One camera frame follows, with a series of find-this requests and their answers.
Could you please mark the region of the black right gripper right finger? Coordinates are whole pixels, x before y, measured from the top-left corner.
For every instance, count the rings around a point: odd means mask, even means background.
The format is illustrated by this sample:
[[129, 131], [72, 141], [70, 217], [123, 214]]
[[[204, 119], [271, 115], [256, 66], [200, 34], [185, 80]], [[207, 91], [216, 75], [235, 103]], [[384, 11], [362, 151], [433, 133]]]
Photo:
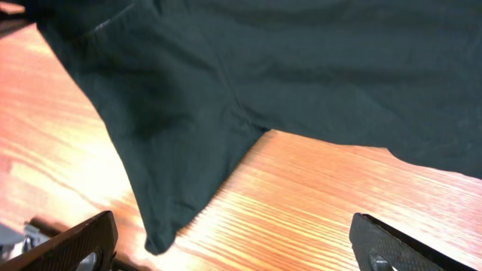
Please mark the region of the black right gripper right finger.
[[349, 240], [361, 271], [475, 271], [368, 214], [353, 215]]

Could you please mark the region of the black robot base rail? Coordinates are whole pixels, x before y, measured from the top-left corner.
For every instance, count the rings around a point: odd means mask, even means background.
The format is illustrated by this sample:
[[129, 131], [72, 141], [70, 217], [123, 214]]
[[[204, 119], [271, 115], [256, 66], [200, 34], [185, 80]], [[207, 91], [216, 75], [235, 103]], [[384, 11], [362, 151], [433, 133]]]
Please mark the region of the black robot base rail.
[[[49, 224], [40, 217], [25, 221], [22, 231], [1, 224], [1, 263], [33, 249], [67, 229], [65, 225]], [[134, 263], [124, 254], [116, 254], [109, 270], [151, 271], [151, 268]]]

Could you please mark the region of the black shorts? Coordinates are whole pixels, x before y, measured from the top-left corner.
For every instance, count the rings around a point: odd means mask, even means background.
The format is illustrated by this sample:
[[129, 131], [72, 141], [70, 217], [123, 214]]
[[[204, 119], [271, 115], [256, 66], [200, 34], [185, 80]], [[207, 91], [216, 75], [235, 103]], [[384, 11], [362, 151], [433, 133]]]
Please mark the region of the black shorts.
[[277, 129], [481, 176], [481, 3], [26, 1], [164, 253]]

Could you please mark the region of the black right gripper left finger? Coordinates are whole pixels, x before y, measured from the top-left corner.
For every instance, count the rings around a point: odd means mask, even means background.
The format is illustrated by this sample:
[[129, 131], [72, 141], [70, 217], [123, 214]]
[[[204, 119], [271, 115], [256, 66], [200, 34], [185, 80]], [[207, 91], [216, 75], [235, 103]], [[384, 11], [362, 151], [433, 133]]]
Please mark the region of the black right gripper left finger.
[[111, 211], [81, 222], [1, 265], [1, 271], [75, 271], [89, 255], [92, 270], [111, 268], [118, 232]]

